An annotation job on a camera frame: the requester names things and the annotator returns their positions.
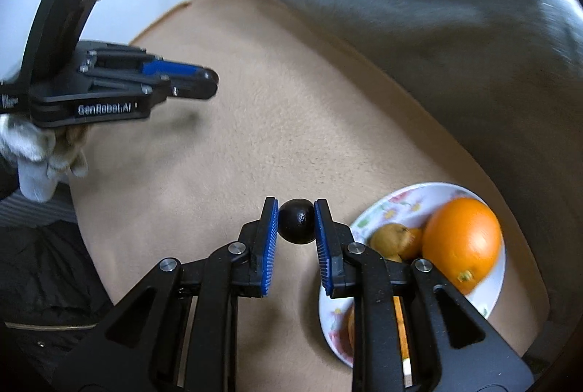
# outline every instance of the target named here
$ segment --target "tangerine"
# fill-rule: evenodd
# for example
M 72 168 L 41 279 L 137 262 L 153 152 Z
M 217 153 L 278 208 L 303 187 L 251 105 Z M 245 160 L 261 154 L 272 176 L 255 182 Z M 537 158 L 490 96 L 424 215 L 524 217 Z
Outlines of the tangerine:
M 423 257 L 467 295 L 494 267 L 502 230 L 479 200 L 457 198 L 432 214 L 423 231 Z

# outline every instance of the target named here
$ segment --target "screw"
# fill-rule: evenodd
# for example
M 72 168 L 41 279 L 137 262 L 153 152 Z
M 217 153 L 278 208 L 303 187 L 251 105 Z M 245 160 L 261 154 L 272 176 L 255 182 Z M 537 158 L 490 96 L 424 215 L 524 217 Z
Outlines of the screw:
M 164 272 L 172 272 L 178 264 L 179 263 L 177 263 L 176 259 L 173 259 L 172 257 L 167 257 L 165 259 L 162 259 L 158 266 L 160 267 L 160 270 L 163 270 Z
M 433 264 L 430 263 L 427 259 L 417 259 L 415 261 L 415 268 L 423 273 L 428 273 L 433 269 Z
M 348 252 L 350 252 L 351 254 L 362 254 L 365 249 L 366 246 L 359 242 L 351 242 L 350 244 L 348 244 Z
M 243 244 L 242 242 L 234 242 L 234 243 L 229 244 L 228 251 L 231 252 L 231 254 L 239 255 L 239 254 L 243 254 L 243 252 L 245 252 L 246 248 L 247 248 L 247 246 L 245 244 Z

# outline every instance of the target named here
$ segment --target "floral plate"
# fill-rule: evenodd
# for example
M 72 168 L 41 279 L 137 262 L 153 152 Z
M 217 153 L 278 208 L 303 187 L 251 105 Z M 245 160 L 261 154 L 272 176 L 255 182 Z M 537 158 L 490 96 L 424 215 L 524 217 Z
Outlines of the floral plate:
M 397 190 L 377 201 L 351 225 L 355 241 L 368 243 L 380 226 L 387 223 L 400 223 L 408 228 L 419 228 L 439 207 L 455 198 L 475 198 L 482 201 L 468 189 L 451 183 L 420 183 Z M 488 276 L 480 282 L 466 298 L 476 309 L 488 318 L 502 290 L 506 251 L 504 244 L 498 260 Z M 319 313 L 322 332 L 334 354 L 346 365 L 352 367 L 352 349 L 348 341 L 346 312 L 352 305 L 352 298 L 331 299 L 320 287 Z M 405 382 L 410 383 L 409 359 L 403 361 Z

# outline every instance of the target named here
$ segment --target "beige fabric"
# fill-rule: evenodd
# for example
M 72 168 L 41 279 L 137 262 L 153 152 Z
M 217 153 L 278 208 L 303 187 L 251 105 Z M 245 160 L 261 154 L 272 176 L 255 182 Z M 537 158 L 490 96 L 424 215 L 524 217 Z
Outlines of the beige fabric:
M 276 0 L 194 0 L 136 42 L 220 75 L 210 102 L 168 101 L 148 121 L 100 125 L 72 181 L 83 238 L 113 301 L 158 260 L 206 257 L 266 196 L 327 198 L 351 223 L 378 198 L 451 181 L 497 213 L 508 252 L 492 324 L 523 353 L 546 318 L 536 264 L 495 186 L 394 81 Z M 317 314 L 316 249 L 280 240 L 267 299 L 240 303 L 243 391 L 349 390 Z

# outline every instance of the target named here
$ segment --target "white glove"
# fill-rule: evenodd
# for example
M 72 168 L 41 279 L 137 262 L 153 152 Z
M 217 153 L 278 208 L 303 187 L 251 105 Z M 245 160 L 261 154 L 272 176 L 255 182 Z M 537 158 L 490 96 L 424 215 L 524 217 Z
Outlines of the white glove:
M 0 114 L 0 154 L 18 165 L 25 197 L 48 201 L 64 173 L 87 174 L 82 147 L 88 130 L 88 125 L 42 130 L 21 115 Z

